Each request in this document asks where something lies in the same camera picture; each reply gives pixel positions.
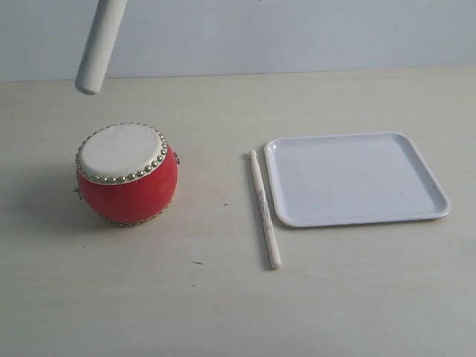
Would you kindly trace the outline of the white wooden drumstick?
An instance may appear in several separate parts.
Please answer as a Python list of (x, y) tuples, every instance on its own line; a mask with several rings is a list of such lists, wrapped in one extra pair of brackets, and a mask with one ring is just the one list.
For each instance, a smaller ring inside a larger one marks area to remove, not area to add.
[(74, 81), (75, 88), (79, 92), (86, 95), (100, 92), (126, 5), (126, 0), (97, 2)]
[(254, 180), (255, 192), (257, 195), (257, 201), (260, 208), (260, 215), (263, 224), (263, 230), (266, 238), (266, 245), (268, 249), (268, 257), (271, 267), (273, 269), (279, 269), (282, 266), (282, 260), (280, 251), (277, 244), (277, 238), (274, 232), (274, 225), (271, 218), (271, 212), (268, 206), (268, 200), (263, 182), (263, 176), (261, 173), (259, 161), (257, 159), (257, 152), (252, 149), (249, 151), (248, 156), (251, 163), (251, 172)]

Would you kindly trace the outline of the small red drum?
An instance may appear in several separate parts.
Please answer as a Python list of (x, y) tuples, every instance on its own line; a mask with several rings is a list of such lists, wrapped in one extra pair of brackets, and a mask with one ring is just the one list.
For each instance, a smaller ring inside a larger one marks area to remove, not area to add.
[(144, 123), (92, 133), (75, 155), (77, 188), (86, 204), (116, 225), (159, 215), (173, 200), (179, 160), (164, 134)]

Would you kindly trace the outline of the white plastic tray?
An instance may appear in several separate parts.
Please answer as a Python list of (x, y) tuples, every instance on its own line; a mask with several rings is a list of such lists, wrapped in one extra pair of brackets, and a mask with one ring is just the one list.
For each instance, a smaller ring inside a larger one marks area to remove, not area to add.
[(440, 219), (451, 203), (399, 132), (275, 138), (264, 156), (277, 218), (293, 228)]

